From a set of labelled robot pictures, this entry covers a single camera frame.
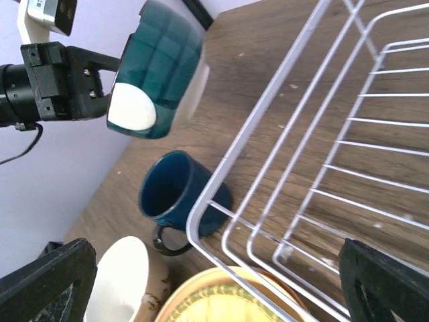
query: dark blue mug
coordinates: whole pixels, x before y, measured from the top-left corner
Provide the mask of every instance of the dark blue mug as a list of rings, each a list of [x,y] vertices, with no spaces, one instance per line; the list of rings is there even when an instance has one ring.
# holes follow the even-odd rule
[[[141,186],[139,206],[144,216],[157,223],[153,243],[162,255],[177,256],[192,247],[187,243],[178,250],[171,250],[163,242],[162,233],[167,227],[186,231],[189,212],[210,177],[211,172],[184,151],[170,152],[150,168]],[[232,209],[233,198],[225,183],[213,200],[226,209]],[[211,235],[226,220],[227,215],[207,207],[198,228],[200,237]]]

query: wire rack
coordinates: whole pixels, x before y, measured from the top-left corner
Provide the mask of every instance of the wire rack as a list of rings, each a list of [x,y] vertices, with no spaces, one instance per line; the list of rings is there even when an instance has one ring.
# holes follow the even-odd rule
[[[328,51],[322,64],[318,68],[316,74],[314,75],[314,78],[310,82],[298,106],[294,110],[291,118],[289,119],[288,123],[284,127],[280,137],[278,138],[277,142],[275,143],[275,146],[273,147],[273,150],[267,157],[258,175],[255,177],[255,180],[253,181],[252,185],[247,191],[247,194],[245,195],[244,199],[241,201],[241,204],[238,206],[238,209],[235,212],[231,212],[223,208],[219,204],[215,203],[214,201],[212,201],[212,198],[215,195],[217,189],[220,187],[220,184],[222,183],[222,181],[224,181],[226,175],[228,175],[231,168],[235,164],[242,149],[244,148],[245,144],[250,138],[253,130],[257,127],[258,123],[261,121],[261,118],[263,117],[264,113],[267,111],[267,108],[270,106],[271,102],[278,94],[278,91],[283,85],[286,77],[288,76],[291,69],[295,65],[297,59],[300,57],[304,47],[306,46],[309,39],[311,38],[314,30],[317,28],[318,24],[320,23],[321,19],[326,13],[326,10],[328,9],[330,2],[331,2],[330,0],[320,0],[316,4],[316,7],[314,8],[313,12],[308,18],[308,21],[306,22],[301,32],[299,33],[298,37],[296,38],[296,41],[290,48],[289,52],[286,54],[286,57],[280,64],[280,67],[275,72],[273,78],[271,79],[265,91],[263,92],[262,96],[258,100],[256,106],[254,107],[251,114],[245,121],[245,124],[240,129],[237,137],[231,144],[230,148],[228,149],[225,156],[221,160],[217,169],[214,171],[213,176],[211,177],[205,189],[203,190],[197,202],[195,203],[187,222],[187,236],[190,242],[192,243],[192,245],[199,252],[204,254],[211,262],[213,262],[218,267],[222,268],[228,274],[230,274],[231,277],[235,281],[237,281],[242,287],[247,289],[251,294],[257,297],[261,302],[263,302],[274,313],[276,313],[279,317],[281,317],[285,321],[295,321],[295,319],[292,318],[285,311],[283,311],[281,308],[279,308],[273,301],[269,300],[266,296],[261,294],[257,289],[253,288],[250,284],[246,283],[243,279],[241,279],[222,260],[217,258],[207,247],[205,247],[202,244],[202,241],[198,238],[198,225],[200,222],[200,218],[207,207],[214,207],[231,217],[231,221],[229,222],[222,236],[222,240],[221,240],[222,251],[235,263],[244,267],[248,271],[252,272],[254,275],[258,276],[260,281],[268,289],[270,289],[272,293],[274,293],[277,297],[281,298],[281,300],[283,300],[291,308],[299,312],[299,314],[305,316],[307,318],[307,321],[317,321],[317,320],[312,315],[307,313],[304,309],[299,307],[296,303],[291,301],[276,287],[271,285],[263,276],[259,275],[256,272],[256,270],[254,270],[253,266],[256,264],[262,267],[263,269],[271,272],[274,276],[276,276],[286,284],[290,285],[294,290],[299,292],[303,297],[313,302],[322,310],[326,311],[329,315],[331,315],[336,320],[350,321],[349,312],[344,305],[340,304],[338,301],[328,296],[322,290],[316,288],[313,284],[309,283],[307,280],[300,277],[300,275],[297,272],[290,270],[284,264],[285,251],[286,253],[293,251],[293,252],[298,252],[303,256],[306,256],[309,260],[314,261],[315,263],[317,263],[318,265],[321,265],[322,267],[326,268],[330,272],[337,275],[339,274],[338,270],[335,267],[332,267],[332,265],[330,265],[329,262],[327,262],[323,258],[319,258],[315,256],[314,254],[311,254],[307,250],[292,243],[290,240],[290,237],[293,234],[294,230],[297,228],[298,224],[303,222],[306,222],[309,225],[314,225],[318,229],[322,229],[329,234],[338,236],[343,239],[353,238],[353,236],[349,236],[347,233],[341,230],[335,229],[327,224],[324,224],[321,221],[314,219],[313,217],[309,217],[306,215],[308,206],[310,202],[312,202],[312,200],[315,198],[316,195],[322,195],[330,199],[335,199],[335,201],[338,201],[340,203],[347,204],[348,206],[352,206],[358,209],[376,213],[377,215],[382,216],[383,218],[386,218],[386,220],[393,220],[402,225],[409,225],[411,228],[429,230],[429,227],[427,225],[414,220],[411,216],[407,217],[403,215],[396,215],[395,213],[390,213],[383,209],[378,209],[377,207],[372,207],[371,205],[366,205],[364,203],[354,201],[347,197],[324,191],[321,188],[321,182],[323,181],[326,173],[328,171],[334,171],[334,172],[342,172],[344,174],[357,177],[361,180],[368,180],[371,182],[376,182],[377,184],[394,186],[396,189],[405,189],[408,191],[412,191],[420,194],[426,194],[426,195],[429,194],[429,190],[421,186],[414,186],[410,184],[396,182],[394,180],[388,180],[382,176],[369,175],[364,172],[359,172],[347,167],[334,165],[332,162],[341,146],[349,146],[352,148],[366,148],[366,149],[372,149],[377,151],[383,150],[383,151],[395,152],[397,154],[407,154],[407,155],[414,155],[414,156],[421,156],[421,157],[429,156],[429,153],[422,150],[410,150],[407,148],[397,148],[393,146],[384,146],[379,144],[368,144],[365,142],[357,142],[357,141],[346,139],[346,134],[350,126],[354,123],[376,123],[376,124],[385,125],[385,126],[412,127],[415,129],[422,128],[422,127],[429,127],[428,123],[416,123],[416,122],[397,121],[397,120],[392,121],[388,119],[357,117],[357,112],[359,108],[362,106],[363,101],[368,97],[383,97],[385,99],[389,99],[389,98],[397,99],[398,97],[428,97],[429,96],[429,93],[370,93],[369,92],[371,85],[373,84],[373,81],[379,75],[429,71],[429,67],[389,70],[389,69],[386,69],[386,66],[384,66],[386,62],[386,58],[389,55],[400,53],[400,52],[406,53],[406,52],[414,52],[418,50],[429,49],[429,38],[420,38],[420,39],[392,42],[392,43],[386,44],[381,50],[376,49],[374,43],[370,38],[371,30],[373,30],[374,26],[382,19],[394,16],[394,15],[402,15],[412,11],[427,9],[429,8],[429,3],[386,11],[374,17],[369,23],[365,24],[363,23],[363,20],[360,18],[360,15],[359,15],[363,5],[365,4],[365,0],[360,0],[356,4],[354,4],[350,0],[343,0],[343,3],[345,4],[349,12],[348,19],[346,20],[344,26],[342,27],[341,31],[336,37],[333,45]],[[339,48],[340,44],[342,43],[346,33],[353,25],[355,25],[356,28],[359,30],[359,34],[360,34],[359,40],[355,44],[349,57],[347,58],[347,61],[344,63],[343,67],[341,68],[341,71],[339,72],[331,88],[329,89],[328,94],[324,98],[322,104],[320,105],[320,108],[318,109],[314,118],[312,119],[311,124],[306,130],[302,140],[300,141],[298,147],[296,148],[296,151],[293,153],[292,157],[290,158],[283,174],[280,176],[280,179],[278,180],[277,186],[274,188],[271,194],[271,197],[269,198],[265,207],[262,209],[259,220],[257,221],[257,223],[250,223],[249,221],[243,218],[243,212],[246,206],[249,204],[258,185],[263,180],[263,177],[266,174],[267,170],[269,169],[271,163],[273,162],[273,159],[281,149],[285,140],[288,138],[288,134],[290,133],[291,129],[294,127],[297,121],[297,118],[302,113],[311,94],[313,93],[314,89],[320,82],[320,79],[324,74],[329,62],[334,58],[334,55],[336,54],[336,51]],[[295,167],[299,157],[301,156],[304,148],[306,147],[308,140],[314,135],[315,129],[321,117],[324,115],[326,109],[328,108],[329,104],[332,101],[332,98],[336,94],[339,86],[341,85],[346,74],[348,73],[352,63],[355,61],[358,55],[358,52],[361,50],[363,46],[366,46],[369,52],[371,53],[371,56],[373,58],[373,68],[371,72],[368,74],[367,79],[364,82],[363,86],[361,87],[360,93],[358,94],[354,104],[351,106],[349,115],[345,119],[345,122],[340,132],[338,133],[336,140],[332,143],[332,148],[330,149],[330,152],[328,153],[326,160],[324,161],[324,164],[322,165],[320,171],[316,175],[311,187],[308,189],[306,196],[303,198],[302,203],[299,206],[299,209],[296,212],[292,222],[289,224],[288,227],[285,228],[283,238],[282,239],[275,238],[274,236],[270,235],[268,232],[266,232],[266,230],[263,229],[263,224],[267,221],[268,214],[273,204],[275,203],[279,194],[283,192],[282,188],[287,182],[288,178],[290,177],[291,171]],[[245,247],[247,250],[247,255],[253,261],[252,266],[249,265],[244,259],[238,257],[228,245],[228,241],[231,237],[231,234],[236,228],[238,223],[245,225],[249,229],[251,229],[251,233],[250,233],[249,239],[245,244]],[[267,263],[265,260],[262,260],[254,252],[255,242],[257,237],[259,236],[266,237],[267,239],[274,241],[277,244],[276,249],[272,254],[270,263]],[[426,274],[426,275],[428,274],[424,269],[419,268],[415,265],[412,265],[409,262],[402,260],[401,258],[396,258],[396,259],[418,270],[422,274]]]

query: wood grain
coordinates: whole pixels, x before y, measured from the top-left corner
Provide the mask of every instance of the wood grain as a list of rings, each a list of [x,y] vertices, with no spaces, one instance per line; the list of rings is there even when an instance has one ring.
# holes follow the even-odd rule
[[[368,23],[384,11],[418,2],[368,0],[361,17]],[[211,74],[191,124],[162,140],[133,140],[68,232],[65,241],[77,237],[87,238],[95,247],[98,259],[113,242],[126,235],[135,235],[150,243],[154,223],[144,218],[137,206],[139,188],[149,167],[165,153],[181,149],[214,170],[292,45],[314,4],[315,1],[311,0],[263,0],[221,14],[206,35]],[[278,97],[229,173],[226,183],[233,191],[235,209],[243,200],[282,128],[291,118],[347,17],[347,9],[342,1],[333,1]],[[375,45],[380,49],[389,42],[423,37],[426,21],[426,16],[421,12],[380,21],[372,33]],[[359,33],[353,26],[246,207],[244,219],[251,223],[258,221],[284,168],[358,39]],[[385,69],[423,67],[425,63],[425,51],[415,51],[408,55],[400,53],[388,57]],[[262,229],[276,239],[282,238],[292,222],[372,65],[372,58],[363,47],[310,137],[287,183],[282,187],[282,193],[263,222]],[[426,72],[384,74],[375,79],[370,93],[425,93],[428,84]],[[370,98],[364,101],[357,117],[425,122],[429,119],[429,109],[426,105],[424,99]],[[345,139],[427,151],[428,134],[428,129],[423,128],[354,123]],[[333,164],[404,184],[428,187],[427,161],[421,156],[341,146]],[[332,170],[326,173],[319,189],[400,217],[429,224],[426,211],[429,199],[422,193]],[[423,229],[322,195],[314,196],[305,215],[429,269],[429,233]],[[238,257],[255,265],[246,254],[249,234],[249,229],[238,224],[233,229],[228,245]],[[222,231],[218,231],[205,238],[203,243],[215,256],[233,264],[233,261],[220,251],[221,236]],[[301,221],[290,241],[312,256],[332,263],[333,268],[338,268],[337,255],[343,244],[340,237]],[[253,253],[264,262],[270,263],[276,246],[274,241],[259,235],[253,242]],[[212,266],[196,250],[166,260],[172,269],[176,286],[196,272]],[[339,278],[334,272],[297,251],[292,253],[284,265],[344,304]],[[324,313],[311,303],[308,303],[308,306],[318,318],[326,321]]]

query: robotic arm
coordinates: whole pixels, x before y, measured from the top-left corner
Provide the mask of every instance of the robotic arm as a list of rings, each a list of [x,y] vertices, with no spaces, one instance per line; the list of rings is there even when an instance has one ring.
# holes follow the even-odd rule
[[[44,42],[50,31],[70,35],[75,10],[76,0],[23,0],[19,4],[23,64],[0,66],[0,127],[36,129],[38,134],[23,153],[0,165],[35,146],[43,132],[39,121],[93,119],[107,112],[110,94],[103,93],[99,71],[116,72],[120,59]]]

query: teal mug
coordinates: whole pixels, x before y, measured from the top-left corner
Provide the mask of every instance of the teal mug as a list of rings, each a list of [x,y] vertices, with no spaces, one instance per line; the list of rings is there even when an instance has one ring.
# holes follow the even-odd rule
[[[163,138],[190,121],[210,68],[204,32],[158,0],[147,0],[125,46],[107,126],[129,136]]]

